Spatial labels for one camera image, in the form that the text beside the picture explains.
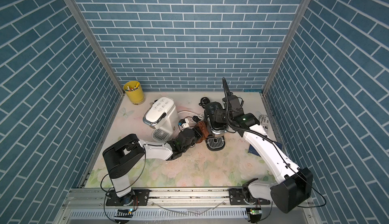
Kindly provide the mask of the brown cloth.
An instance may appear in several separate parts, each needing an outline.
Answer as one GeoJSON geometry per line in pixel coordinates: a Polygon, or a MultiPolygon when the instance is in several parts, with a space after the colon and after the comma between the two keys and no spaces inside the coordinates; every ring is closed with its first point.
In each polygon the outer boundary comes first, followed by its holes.
{"type": "Polygon", "coordinates": [[[205,141],[210,135],[207,125],[204,121],[198,122],[195,126],[195,129],[201,134],[200,139],[196,142],[197,144],[201,143],[202,141],[205,141]]]}

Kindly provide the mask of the black coffee machine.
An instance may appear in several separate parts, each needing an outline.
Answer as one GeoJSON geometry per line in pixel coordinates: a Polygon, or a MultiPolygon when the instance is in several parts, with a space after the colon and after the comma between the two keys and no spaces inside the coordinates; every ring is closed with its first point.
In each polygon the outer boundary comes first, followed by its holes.
{"type": "Polygon", "coordinates": [[[222,113],[223,107],[219,102],[210,102],[205,105],[204,122],[206,123],[208,135],[206,136],[206,146],[210,151],[220,151],[225,147],[224,134],[227,131],[227,124],[222,119],[216,121],[217,113],[222,113]]]}

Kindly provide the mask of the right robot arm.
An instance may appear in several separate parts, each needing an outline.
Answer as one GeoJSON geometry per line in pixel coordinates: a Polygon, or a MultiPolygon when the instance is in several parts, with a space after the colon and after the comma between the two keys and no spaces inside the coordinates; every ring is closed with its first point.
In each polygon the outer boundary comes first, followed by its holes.
{"type": "Polygon", "coordinates": [[[283,213],[288,213],[311,196],[313,174],[308,168],[300,168],[271,140],[260,121],[251,113],[232,118],[226,109],[217,109],[211,117],[235,130],[260,155],[273,174],[276,183],[266,185],[253,180],[246,188],[251,197],[270,199],[283,213]]]}

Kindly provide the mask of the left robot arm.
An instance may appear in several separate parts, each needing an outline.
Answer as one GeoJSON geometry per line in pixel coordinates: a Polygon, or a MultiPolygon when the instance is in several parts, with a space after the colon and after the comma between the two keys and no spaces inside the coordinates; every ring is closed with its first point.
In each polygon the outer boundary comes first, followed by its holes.
{"type": "Polygon", "coordinates": [[[198,126],[182,130],[177,137],[165,143],[147,142],[141,140],[136,134],[130,134],[112,146],[106,148],[103,153],[108,176],[113,184],[116,201],[121,206],[135,204],[135,192],[132,186],[136,181],[129,180],[128,172],[141,159],[162,159],[173,161],[180,158],[189,148],[201,142],[203,133],[198,126]]]}

